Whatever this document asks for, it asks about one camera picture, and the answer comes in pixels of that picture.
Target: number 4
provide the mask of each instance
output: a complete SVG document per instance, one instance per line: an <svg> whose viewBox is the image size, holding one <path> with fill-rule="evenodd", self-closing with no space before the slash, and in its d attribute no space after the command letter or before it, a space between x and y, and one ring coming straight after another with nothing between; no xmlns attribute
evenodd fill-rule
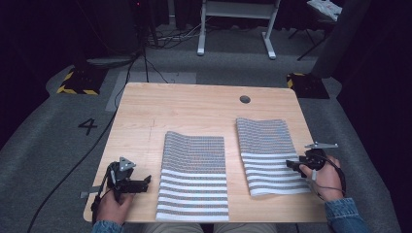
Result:
<svg viewBox="0 0 412 233"><path fill-rule="evenodd" d="M97 128L97 125L93 125L93 123L94 123L94 119L90 118L86 120L85 122L79 124L79 128L87 128L86 135L88 135L92 128Z"/></svg>

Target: striped cloth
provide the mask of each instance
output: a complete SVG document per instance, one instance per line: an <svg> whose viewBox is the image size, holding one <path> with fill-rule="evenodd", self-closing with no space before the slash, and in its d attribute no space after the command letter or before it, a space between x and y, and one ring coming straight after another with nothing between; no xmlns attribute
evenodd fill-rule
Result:
<svg viewBox="0 0 412 233"><path fill-rule="evenodd" d="M166 133L155 219L228 221L223 137Z"/></svg>
<svg viewBox="0 0 412 233"><path fill-rule="evenodd" d="M300 174L286 166L298 161L284 120L237 118L241 156L252 196L309 192Z"/></svg>

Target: wooden table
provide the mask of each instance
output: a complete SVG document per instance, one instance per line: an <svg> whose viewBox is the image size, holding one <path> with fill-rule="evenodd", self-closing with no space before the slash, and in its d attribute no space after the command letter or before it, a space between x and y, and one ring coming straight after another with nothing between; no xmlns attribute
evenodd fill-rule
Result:
<svg viewBox="0 0 412 233"><path fill-rule="evenodd" d="M244 104L240 96L249 96ZM147 193L135 196L131 222L155 221L160 166L167 131L189 136L224 137L230 222L325 222L324 203L313 193L251 197L236 132L237 117L284 119L298 154L312 144L306 121L292 90L223 85L129 83L120 101L93 185L120 156L137 166L132 180L152 175ZM84 217L91 221L88 198Z"/></svg>

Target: folded cloth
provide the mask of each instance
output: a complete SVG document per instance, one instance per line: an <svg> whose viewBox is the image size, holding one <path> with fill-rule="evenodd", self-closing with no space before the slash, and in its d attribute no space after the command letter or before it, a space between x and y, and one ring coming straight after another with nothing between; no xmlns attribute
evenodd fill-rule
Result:
<svg viewBox="0 0 412 233"><path fill-rule="evenodd" d="M291 135L282 119L237 118L237 133L252 196L310 192L300 174L286 166L298 161Z"/></svg>
<svg viewBox="0 0 412 233"><path fill-rule="evenodd" d="M155 219L228 221L223 137L166 133Z"/></svg>

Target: sleeve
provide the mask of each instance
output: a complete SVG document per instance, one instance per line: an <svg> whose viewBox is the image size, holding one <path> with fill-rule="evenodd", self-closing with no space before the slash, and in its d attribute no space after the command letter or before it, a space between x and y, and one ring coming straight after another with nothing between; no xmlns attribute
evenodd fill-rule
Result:
<svg viewBox="0 0 412 233"><path fill-rule="evenodd" d="M336 233L369 232L352 198L325 202L327 223Z"/></svg>
<svg viewBox="0 0 412 233"><path fill-rule="evenodd" d="M123 228L115 222L100 220L94 223L91 233L123 233Z"/></svg>

